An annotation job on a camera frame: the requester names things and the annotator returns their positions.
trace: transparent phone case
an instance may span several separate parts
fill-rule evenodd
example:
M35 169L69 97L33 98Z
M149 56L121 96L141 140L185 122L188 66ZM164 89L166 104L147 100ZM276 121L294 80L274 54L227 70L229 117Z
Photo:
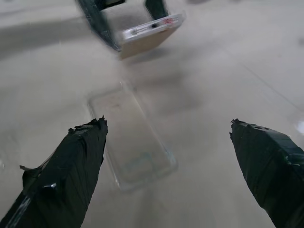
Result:
M92 96L88 106L94 118L108 120L107 158L121 190L134 189L176 167L174 156L163 146L126 86Z

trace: gray floor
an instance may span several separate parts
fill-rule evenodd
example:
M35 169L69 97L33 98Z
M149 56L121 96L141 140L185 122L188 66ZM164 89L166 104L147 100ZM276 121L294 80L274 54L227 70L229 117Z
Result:
M0 2L0 217L22 189L18 165L40 165L69 127L90 119L89 94L123 79L179 167L124 194L105 162L84 228L274 227L246 186L230 121L265 125L304 148L304 1L167 3L185 11L184 25L121 62L72 0ZM107 13L115 29L147 20L137 0Z

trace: blurred object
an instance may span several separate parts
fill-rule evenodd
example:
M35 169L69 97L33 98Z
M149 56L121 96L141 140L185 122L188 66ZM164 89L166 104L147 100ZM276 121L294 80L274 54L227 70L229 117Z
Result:
M94 118L109 121L107 158L121 190L132 190L160 178L177 165L126 86L89 99Z
M102 10L125 0L77 0L92 31L115 51L122 51L121 59L159 46L183 22L182 15L169 16L163 0L146 0L145 6L154 21L122 31L122 40L115 39Z
M79 228L103 162L104 118L69 129L54 153L38 168L23 170L23 191L0 227Z
M274 225L304 227L304 151L285 134L238 119L230 137L247 185Z

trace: concrete floor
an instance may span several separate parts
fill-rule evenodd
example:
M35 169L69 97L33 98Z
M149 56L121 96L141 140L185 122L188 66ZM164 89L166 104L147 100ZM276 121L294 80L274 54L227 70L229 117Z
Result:
M108 11L115 29L147 20L129 1ZM22 189L19 165L40 165L69 127L88 122L87 96L123 78L179 167L126 194L105 161L82 227L274 227L246 186L230 121L265 125L304 148L304 1L167 4L185 11L184 25L121 62L72 0L0 2L0 217Z

